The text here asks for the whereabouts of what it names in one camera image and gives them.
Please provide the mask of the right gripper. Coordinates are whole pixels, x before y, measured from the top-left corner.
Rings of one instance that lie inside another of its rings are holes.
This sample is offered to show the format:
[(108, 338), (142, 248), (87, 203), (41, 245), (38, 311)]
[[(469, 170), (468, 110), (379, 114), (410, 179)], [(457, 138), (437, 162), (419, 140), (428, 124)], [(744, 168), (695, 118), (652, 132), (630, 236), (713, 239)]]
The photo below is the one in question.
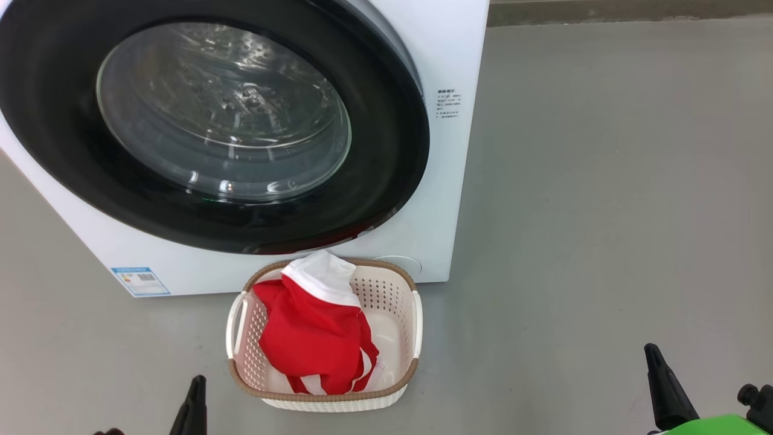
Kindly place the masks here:
[(726, 414), (700, 419), (692, 402), (656, 344), (644, 347), (655, 426), (662, 434), (771, 434), (772, 386), (744, 385), (737, 401), (746, 416)]

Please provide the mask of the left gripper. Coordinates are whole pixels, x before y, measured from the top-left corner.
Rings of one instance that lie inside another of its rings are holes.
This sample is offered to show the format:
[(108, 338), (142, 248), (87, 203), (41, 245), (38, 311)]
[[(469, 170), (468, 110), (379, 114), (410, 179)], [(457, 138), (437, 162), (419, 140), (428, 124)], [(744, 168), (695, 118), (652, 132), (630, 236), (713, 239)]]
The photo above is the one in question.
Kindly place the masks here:
[[(176, 415), (170, 430), (171, 435), (205, 435), (208, 432), (207, 405), (205, 404), (205, 389), (207, 380), (203, 375), (197, 375), (191, 380), (190, 388)], [(95, 432), (94, 435), (124, 435), (118, 428)]]

